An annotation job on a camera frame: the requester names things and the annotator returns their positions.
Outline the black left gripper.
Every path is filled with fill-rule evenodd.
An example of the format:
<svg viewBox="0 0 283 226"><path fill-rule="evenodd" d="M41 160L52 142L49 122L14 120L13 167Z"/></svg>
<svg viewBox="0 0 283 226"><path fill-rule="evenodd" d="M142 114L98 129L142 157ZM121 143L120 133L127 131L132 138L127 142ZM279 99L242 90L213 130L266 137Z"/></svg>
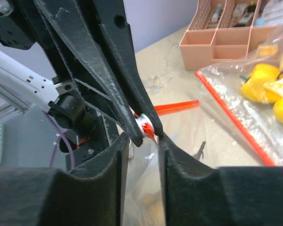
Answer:
<svg viewBox="0 0 283 226"><path fill-rule="evenodd" d="M55 83L71 80L75 98L118 124L140 146L135 115L145 114L156 135L162 123L140 79L122 0L16 0L45 51Z"/></svg>

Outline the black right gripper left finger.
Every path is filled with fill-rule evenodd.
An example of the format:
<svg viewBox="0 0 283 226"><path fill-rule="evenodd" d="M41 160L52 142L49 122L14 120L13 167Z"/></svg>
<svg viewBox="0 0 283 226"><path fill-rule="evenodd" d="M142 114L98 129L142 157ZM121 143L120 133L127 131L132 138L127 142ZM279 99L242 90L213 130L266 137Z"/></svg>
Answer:
<svg viewBox="0 0 283 226"><path fill-rule="evenodd" d="M123 222L129 138L66 173L0 168L0 226L119 226Z"/></svg>

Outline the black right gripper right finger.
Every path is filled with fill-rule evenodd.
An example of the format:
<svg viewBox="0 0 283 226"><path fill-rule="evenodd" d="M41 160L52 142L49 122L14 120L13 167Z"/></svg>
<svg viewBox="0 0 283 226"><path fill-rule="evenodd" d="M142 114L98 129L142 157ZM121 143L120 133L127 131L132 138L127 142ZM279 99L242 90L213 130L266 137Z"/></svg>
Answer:
<svg viewBox="0 0 283 226"><path fill-rule="evenodd" d="M165 135L158 164L168 226L283 226L283 167L213 169Z"/></svg>

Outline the clear zip bag brown food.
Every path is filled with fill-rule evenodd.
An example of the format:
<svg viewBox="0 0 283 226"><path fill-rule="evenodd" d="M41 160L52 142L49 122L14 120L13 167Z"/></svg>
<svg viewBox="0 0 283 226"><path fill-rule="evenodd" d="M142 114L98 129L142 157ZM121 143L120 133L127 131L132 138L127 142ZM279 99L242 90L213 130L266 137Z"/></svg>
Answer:
<svg viewBox="0 0 283 226"><path fill-rule="evenodd" d="M196 160L207 163L206 135L199 100L157 105L155 109L171 141ZM124 226L140 226L144 212L142 198L147 193L161 195L158 137L150 135L145 137L140 147L133 143L129 146Z"/></svg>

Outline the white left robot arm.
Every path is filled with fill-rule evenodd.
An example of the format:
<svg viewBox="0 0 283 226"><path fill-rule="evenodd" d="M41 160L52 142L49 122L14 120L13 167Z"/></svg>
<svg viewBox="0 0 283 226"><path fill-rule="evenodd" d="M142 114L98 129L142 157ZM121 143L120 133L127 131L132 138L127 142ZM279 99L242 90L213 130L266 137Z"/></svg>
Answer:
<svg viewBox="0 0 283 226"><path fill-rule="evenodd" d="M0 44L39 44L55 71L46 79L0 51L0 84L88 139L99 112L136 145L163 126L140 79L121 0L0 0Z"/></svg>

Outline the fake brown grape bunch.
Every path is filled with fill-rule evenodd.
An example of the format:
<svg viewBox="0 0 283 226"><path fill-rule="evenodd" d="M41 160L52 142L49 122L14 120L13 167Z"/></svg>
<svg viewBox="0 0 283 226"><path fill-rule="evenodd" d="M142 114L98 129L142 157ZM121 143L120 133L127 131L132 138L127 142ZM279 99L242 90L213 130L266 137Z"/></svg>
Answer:
<svg viewBox="0 0 283 226"><path fill-rule="evenodd" d="M142 213L141 226L164 226L165 214L161 195L158 193L147 193L142 198L142 206L144 212Z"/></svg>

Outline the clear zip bag yellow food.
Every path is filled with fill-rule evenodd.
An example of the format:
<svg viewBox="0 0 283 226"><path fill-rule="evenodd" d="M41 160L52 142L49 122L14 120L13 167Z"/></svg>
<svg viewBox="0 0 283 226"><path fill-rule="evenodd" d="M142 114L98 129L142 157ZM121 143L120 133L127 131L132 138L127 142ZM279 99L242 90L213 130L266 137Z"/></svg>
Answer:
<svg viewBox="0 0 283 226"><path fill-rule="evenodd" d="M277 43L278 54L261 57L256 50L248 54L249 59L215 63L198 70L196 76L215 100L216 108L221 109L222 114L235 125L262 162L283 166L283 124L275 117L275 103L250 101L240 91L255 65L270 64L279 68L283 54L283 30L263 43ZM264 87L283 98L283 72L280 70L276 81L267 82Z"/></svg>

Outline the yellow fake pepper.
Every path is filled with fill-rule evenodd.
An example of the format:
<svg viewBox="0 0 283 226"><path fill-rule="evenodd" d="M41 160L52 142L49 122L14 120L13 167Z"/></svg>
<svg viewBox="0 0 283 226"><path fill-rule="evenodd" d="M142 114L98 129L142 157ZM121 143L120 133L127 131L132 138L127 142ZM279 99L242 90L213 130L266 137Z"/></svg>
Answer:
<svg viewBox="0 0 283 226"><path fill-rule="evenodd" d="M280 69L270 64L257 64L251 71L247 81L240 88L244 98L257 103L275 103L281 96L264 87L267 82L276 81Z"/></svg>

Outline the yellow fake food wedge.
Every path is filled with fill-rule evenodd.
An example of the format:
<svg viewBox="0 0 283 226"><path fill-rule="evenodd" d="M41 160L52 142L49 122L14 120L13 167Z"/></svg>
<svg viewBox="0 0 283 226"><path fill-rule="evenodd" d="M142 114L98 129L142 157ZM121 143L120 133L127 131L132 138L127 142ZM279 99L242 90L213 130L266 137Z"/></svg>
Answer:
<svg viewBox="0 0 283 226"><path fill-rule="evenodd" d="M279 45L277 43L259 43L257 47L257 55L259 57L272 57L278 54Z"/></svg>

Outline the small clear vial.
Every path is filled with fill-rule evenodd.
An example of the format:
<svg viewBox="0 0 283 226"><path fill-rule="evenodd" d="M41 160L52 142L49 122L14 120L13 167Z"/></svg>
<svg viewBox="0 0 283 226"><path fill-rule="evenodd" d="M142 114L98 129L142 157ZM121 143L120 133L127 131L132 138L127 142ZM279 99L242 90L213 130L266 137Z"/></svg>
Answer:
<svg viewBox="0 0 283 226"><path fill-rule="evenodd" d="M216 23L219 20L219 17L221 16L221 13L222 13L222 10L223 10L223 5L218 4L214 13L213 13L213 16L211 18L211 22Z"/></svg>

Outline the pink plastic file organizer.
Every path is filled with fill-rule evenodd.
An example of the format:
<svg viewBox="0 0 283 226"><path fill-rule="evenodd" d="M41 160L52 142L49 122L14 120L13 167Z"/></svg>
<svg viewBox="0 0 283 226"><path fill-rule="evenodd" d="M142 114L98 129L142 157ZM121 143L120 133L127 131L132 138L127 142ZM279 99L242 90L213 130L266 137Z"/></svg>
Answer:
<svg viewBox="0 0 283 226"><path fill-rule="evenodd" d="M258 44L272 36L283 26L254 26L261 0L199 0L196 13L179 44L186 70L196 71L215 63L232 59L249 59ZM216 23L211 18L218 4L223 10ZM233 12L240 4L254 5L255 11L242 27Z"/></svg>

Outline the white blue cap tube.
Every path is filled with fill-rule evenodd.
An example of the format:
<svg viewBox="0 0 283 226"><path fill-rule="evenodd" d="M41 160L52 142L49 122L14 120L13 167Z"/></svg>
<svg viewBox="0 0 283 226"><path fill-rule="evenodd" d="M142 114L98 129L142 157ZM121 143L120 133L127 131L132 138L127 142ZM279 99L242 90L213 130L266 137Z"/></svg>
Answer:
<svg viewBox="0 0 283 226"><path fill-rule="evenodd" d="M283 25L283 0L262 0L253 25Z"/></svg>

